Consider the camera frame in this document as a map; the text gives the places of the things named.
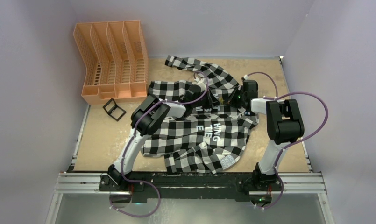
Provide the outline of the black white plaid shirt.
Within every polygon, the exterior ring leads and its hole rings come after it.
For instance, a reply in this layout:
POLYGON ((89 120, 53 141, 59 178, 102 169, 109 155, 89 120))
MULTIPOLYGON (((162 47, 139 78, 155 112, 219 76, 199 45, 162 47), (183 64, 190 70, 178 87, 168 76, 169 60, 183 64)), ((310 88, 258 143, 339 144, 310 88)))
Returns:
MULTIPOLYGON (((209 78, 209 90, 220 102, 227 100, 238 82, 219 65, 195 58, 168 56, 165 65, 179 70, 201 71, 209 78)), ((251 130, 259 118, 228 104, 195 107, 184 118, 167 117, 148 138, 141 154, 163 157, 169 173, 218 173, 235 165, 243 155, 251 130)))

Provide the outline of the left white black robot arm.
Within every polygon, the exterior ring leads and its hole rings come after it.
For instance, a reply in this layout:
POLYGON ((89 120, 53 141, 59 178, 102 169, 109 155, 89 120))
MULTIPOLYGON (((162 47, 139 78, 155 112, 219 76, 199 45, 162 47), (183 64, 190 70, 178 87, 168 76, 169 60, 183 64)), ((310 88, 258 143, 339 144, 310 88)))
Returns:
POLYGON ((138 153, 145 141, 161 128, 166 117, 183 118, 195 107, 213 108, 219 104, 209 87, 198 84, 190 85, 187 92, 176 101, 149 94, 132 113, 128 141, 107 170, 111 185, 118 191, 128 187, 128 176, 132 172, 138 153))

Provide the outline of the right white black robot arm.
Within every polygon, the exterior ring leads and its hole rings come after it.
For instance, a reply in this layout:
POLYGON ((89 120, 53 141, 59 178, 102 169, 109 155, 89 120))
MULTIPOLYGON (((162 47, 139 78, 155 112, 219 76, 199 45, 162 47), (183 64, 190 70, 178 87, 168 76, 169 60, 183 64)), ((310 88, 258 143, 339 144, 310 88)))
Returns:
POLYGON ((285 153, 286 146, 302 137, 305 131, 298 103, 294 99, 275 100, 258 97, 258 83, 243 80, 242 87, 236 87, 227 104, 243 109, 245 116, 257 118, 266 115, 266 127, 269 142, 263 157, 256 164, 252 184, 263 190, 277 182, 278 166, 285 153))

